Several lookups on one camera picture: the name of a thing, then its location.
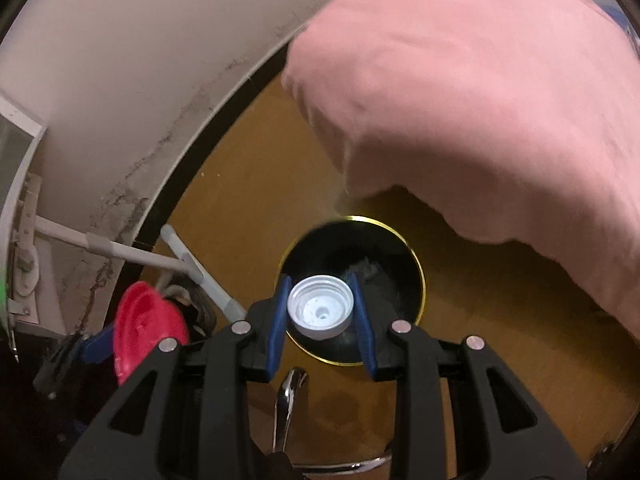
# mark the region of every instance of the white pipe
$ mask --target white pipe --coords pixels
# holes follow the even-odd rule
[[[100,254],[101,256],[120,258],[136,264],[182,272],[188,274],[192,279],[195,277],[196,280],[202,278],[199,272],[194,272],[195,269],[189,262],[112,242],[108,238],[91,233],[81,233],[41,216],[36,216],[34,229],[47,237],[61,240],[76,247],[82,247],[91,253]]]
[[[226,290],[213,279],[213,276],[207,272],[207,269],[200,264],[191,251],[188,250],[183,241],[180,240],[180,237],[176,234],[173,227],[170,225],[163,226],[162,229],[160,229],[160,236],[178,258],[181,260],[191,261],[198,267],[202,273],[202,280],[198,282],[198,284],[220,308],[222,313],[230,322],[244,319],[246,316],[246,310],[242,308],[236,300],[228,295]]]

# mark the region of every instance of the yellow rim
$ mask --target yellow rim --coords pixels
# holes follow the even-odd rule
[[[282,272],[282,267],[284,266],[284,262],[287,259],[287,257],[289,256],[289,253],[293,250],[293,247],[296,246],[296,244],[302,240],[302,238],[304,238],[307,234],[309,234],[311,231],[313,231],[314,229],[318,229],[320,227],[322,227],[323,225],[327,225],[327,224],[331,224],[331,223],[335,223],[335,222],[339,222],[342,220],[350,220],[350,221],[354,221],[354,222],[366,222],[368,224],[374,224],[377,225],[379,227],[382,227],[384,229],[386,229],[387,231],[393,233],[395,236],[397,236],[402,243],[406,246],[407,249],[409,249],[411,255],[414,257],[414,261],[415,264],[418,266],[418,272],[420,273],[420,280],[422,282],[422,301],[420,302],[420,310],[418,311],[418,316],[415,319],[414,325],[418,325],[420,324],[421,320],[422,320],[422,316],[424,315],[424,309],[426,307],[426,303],[427,303],[427,281],[424,277],[424,271],[422,270],[422,265],[420,264],[420,260],[418,259],[417,254],[415,254],[415,251],[409,246],[409,244],[407,243],[407,241],[402,237],[402,235],[396,231],[395,229],[389,227],[386,224],[383,224],[382,222],[379,222],[378,220],[374,220],[373,218],[368,218],[366,216],[341,216],[335,220],[331,220],[329,222],[326,222],[325,224],[320,224],[312,229],[309,229],[308,232],[306,232],[305,234],[303,234],[300,238],[297,238],[296,240],[294,240],[292,243],[290,243],[289,247],[287,247],[287,250],[284,252],[284,254],[282,255],[282,258],[280,259],[280,264],[278,265],[278,273],[276,274],[276,280],[275,280],[275,285],[278,285],[278,278],[280,277],[280,273]],[[318,359],[319,361],[322,361],[323,363],[327,363],[329,365],[335,365],[335,366],[362,366],[362,362],[359,363],[339,363],[336,361],[329,361],[329,359],[323,359],[320,356],[317,356],[316,354],[310,352],[309,350],[307,350],[306,348],[304,348],[299,342],[297,342],[293,336],[289,333],[289,330],[287,330],[287,335],[289,336],[289,339],[291,339],[295,345],[300,348],[303,352],[309,354],[311,357],[313,357],[314,359]]]

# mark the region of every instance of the pink plastic lid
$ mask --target pink plastic lid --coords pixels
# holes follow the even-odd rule
[[[136,282],[124,293],[113,329],[114,368],[118,384],[129,375],[165,337],[189,343],[182,314],[145,282]]]

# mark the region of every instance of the white wall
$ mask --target white wall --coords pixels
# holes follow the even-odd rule
[[[220,100],[327,0],[29,0],[0,91],[49,126],[39,214],[130,242]],[[120,269],[54,245],[65,322],[100,327]]]

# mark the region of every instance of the pink bed sheet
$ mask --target pink bed sheet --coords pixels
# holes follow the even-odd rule
[[[334,0],[282,83],[348,192],[558,261],[640,337],[640,65],[590,0]]]

